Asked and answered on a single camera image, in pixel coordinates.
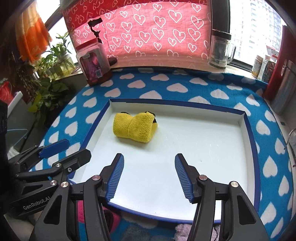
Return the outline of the teal grey towel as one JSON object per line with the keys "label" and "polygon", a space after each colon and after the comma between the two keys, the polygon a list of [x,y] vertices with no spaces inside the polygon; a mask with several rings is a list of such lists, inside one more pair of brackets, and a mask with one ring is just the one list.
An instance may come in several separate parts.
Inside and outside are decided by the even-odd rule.
{"label": "teal grey towel", "polygon": [[122,234],[120,240],[174,240],[174,223],[133,223]]}

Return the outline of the red heart pattern cloth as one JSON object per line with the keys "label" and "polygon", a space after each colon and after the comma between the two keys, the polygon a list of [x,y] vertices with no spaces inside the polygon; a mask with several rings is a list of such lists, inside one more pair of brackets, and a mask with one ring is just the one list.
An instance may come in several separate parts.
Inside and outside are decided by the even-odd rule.
{"label": "red heart pattern cloth", "polygon": [[102,18],[94,29],[121,67],[207,64],[210,1],[61,1],[60,7],[74,47],[94,39],[88,21]]}

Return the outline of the orange hanging cloth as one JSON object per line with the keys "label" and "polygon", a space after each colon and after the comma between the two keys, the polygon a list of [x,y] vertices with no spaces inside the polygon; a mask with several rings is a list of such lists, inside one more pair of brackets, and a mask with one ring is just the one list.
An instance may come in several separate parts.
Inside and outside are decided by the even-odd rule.
{"label": "orange hanging cloth", "polygon": [[21,59],[30,63],[40,58],[52,40],[37,12],[36,1],[33,1],[17,18],[15,31]]}

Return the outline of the yellow towel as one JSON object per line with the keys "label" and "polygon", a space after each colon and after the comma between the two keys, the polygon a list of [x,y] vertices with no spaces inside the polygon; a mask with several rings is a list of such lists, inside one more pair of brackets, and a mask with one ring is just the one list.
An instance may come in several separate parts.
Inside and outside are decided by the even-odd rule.
{"label": "yellow towel", "polygon": [[113,133],[119,138],[148,143],[154,136],[158,123],[156,116],[146,111],[131,116],[129,113],[117,113],[113,120]]}

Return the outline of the pink towel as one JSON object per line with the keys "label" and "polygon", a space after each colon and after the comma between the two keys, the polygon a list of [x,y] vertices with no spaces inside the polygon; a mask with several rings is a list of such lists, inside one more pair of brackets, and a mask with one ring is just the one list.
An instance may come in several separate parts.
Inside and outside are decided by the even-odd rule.
{"label": "pink towel", "polygon": [[[113,233],[118,227],[121,217],[110,209],[102,207],[102,211],[105,217],[106,226],[108,227],[109,233]],[[78,222],[82,224],[86,224],[90,226],[90,223],[94,221],[94,226],[97,227],[102,221],[102,215],[99,215],[99,208],[91,208],[86,207],[84,201],[77,201],[77,215]]]}

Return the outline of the glass jar black lid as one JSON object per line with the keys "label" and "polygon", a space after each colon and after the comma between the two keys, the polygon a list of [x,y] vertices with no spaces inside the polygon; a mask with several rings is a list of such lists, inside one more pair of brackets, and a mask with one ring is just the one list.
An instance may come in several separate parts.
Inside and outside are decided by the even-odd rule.
{"label": "glass jar black lid", "polygon": [[231,38],[229,33],[212,29],[209,55],[211,66],[226,69],[227,65],[232,62],[236,46],[231,43]]}

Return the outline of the green potted plants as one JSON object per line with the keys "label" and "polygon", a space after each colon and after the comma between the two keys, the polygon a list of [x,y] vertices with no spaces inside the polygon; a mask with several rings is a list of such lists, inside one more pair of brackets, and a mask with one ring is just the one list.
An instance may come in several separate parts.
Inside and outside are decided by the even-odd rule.
{"label": "green potted plants", "polygon": [[58,43],[49,47],[47,56],[34,64],[23,64],[32,80],[28,112],[35,116],[36,126],[49,127],[73,95],[72,87],[62,80],[75,68],[69,50],[70,35],[58,34],[56,39]]}

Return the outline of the red basket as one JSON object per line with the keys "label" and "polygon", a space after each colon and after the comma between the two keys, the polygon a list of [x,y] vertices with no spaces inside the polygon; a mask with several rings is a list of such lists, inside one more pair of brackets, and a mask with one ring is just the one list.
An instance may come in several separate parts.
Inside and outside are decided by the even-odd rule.
{"label": "red basket", "polygon": [[14,99],[10,82],[6,81],[1,85],[0,99],[1,99],[1,101],[6,103],[7,105],[9,105],[12,102],[12,100]]}

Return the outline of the steel thermos flask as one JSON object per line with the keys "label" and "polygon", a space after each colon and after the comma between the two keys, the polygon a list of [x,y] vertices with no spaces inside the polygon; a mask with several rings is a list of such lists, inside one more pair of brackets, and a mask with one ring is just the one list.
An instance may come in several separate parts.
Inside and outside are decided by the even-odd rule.
{"label": "steel thermos flask", "polygon": [[282,82],[270,104],[273,111],[278,115],[283,114],[295,92],[295,63],[285,60],[281,76],[283,77]]}

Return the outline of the black phone stand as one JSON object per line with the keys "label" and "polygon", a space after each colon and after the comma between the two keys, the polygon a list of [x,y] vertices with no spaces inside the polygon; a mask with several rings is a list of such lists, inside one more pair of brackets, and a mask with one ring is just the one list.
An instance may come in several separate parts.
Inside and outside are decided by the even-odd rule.
{"label": "black phone stand", "polygon": [[100,44],[102,44],[102,40],[100,39],[100,36],[99,36],[100,31],[95,30],[94,28],[96,28],[102,22],[103,22],[102,18],[88,21],[88,26],[90,27],[91,32],[95,35],[97,42],[99,42]]}

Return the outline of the pink lidded plastic jar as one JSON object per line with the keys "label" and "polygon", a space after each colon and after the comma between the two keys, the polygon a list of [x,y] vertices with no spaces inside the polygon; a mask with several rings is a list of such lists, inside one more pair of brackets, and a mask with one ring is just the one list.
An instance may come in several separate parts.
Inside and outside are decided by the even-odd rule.
{"label": "pink lidded plastic jar", "polygon": [[112,77],[111,67],[102,43],[89,40],[76,48],[78,64],[89,86],[102,84]]}

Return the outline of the red board panel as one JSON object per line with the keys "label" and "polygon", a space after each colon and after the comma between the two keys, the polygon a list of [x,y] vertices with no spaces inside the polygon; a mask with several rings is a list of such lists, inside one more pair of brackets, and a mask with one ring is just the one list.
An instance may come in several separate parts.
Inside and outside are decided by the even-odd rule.
{"label": "red board panel", "polygon": [[263,98],[273,100],[276,96],[283,80],[281,71],[285,61],[290,60],[295,63],[295,44],[296,41],[292,32],[287,26],[283,26],[279,56],[267,88],[262,95]]}

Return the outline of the blue white shallow box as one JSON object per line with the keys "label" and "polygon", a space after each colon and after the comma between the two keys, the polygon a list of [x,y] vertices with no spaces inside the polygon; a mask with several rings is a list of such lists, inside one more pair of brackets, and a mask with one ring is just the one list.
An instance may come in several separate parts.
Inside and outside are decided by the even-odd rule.
{"label": "blue white shallow box", "polygon": [[[157,130],[148,143],[118,138],[117,113],[150,111]],[[111,99],[100,111],[81,146],[91,160],[69,175],[82,183],[111,164],[116,154],[125,164],[110,206],[162,221],[191,223],[196,205],[185,197],[175,156],[214,182],[236,181],[255,208],[260,201],[257,148],[246,112],[215,105],[156,99]]]}

